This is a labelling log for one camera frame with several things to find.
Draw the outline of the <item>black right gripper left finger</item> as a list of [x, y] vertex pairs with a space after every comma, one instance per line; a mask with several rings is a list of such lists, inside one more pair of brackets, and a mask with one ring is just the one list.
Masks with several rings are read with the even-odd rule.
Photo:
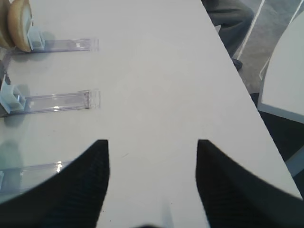
[[0, 206], [2, 228], [95, 228], [110, 178], [107, 140], [58, 174]]

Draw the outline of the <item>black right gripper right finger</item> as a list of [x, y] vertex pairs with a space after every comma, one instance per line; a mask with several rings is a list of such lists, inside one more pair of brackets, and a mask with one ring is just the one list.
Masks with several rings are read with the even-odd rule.
[[198, 140], [196, 185], [212, 228], [302, 228], [304, 202]]

